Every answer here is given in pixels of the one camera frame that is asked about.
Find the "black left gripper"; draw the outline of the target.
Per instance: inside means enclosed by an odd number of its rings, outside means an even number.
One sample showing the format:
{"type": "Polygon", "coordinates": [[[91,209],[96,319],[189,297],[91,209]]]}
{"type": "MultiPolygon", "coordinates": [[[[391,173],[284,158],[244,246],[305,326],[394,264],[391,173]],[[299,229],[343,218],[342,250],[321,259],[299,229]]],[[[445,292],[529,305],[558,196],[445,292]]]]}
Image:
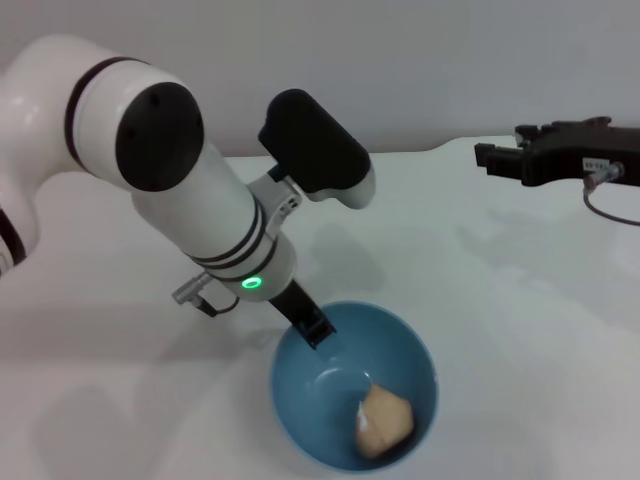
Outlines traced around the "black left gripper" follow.
{"type": "Polygon", "coordinates": [[[292,280],[269,303],[293,325],[312,349],[316,349],[322,341],[337,332],[328,317],[296,280],[292,280]]]}

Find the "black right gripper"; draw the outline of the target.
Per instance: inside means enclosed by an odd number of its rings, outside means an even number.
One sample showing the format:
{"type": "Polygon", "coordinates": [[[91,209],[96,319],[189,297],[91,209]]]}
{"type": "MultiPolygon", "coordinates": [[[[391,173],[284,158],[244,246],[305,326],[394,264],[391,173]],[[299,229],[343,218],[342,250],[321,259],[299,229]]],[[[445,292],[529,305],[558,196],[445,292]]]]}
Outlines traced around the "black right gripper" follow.
{"type": "Polygon", "coordinates": [[[589,173],[586,160],[619,162],[623,185],[639,185],[639,130],[612,127],[609,117],[583,121],[554,121],[540,127],[518,125],[514,135],[518,148],[478,143],[476,165],[490,176],[514,179],[537,187],[563,179],[582,179],[589,173]]]}

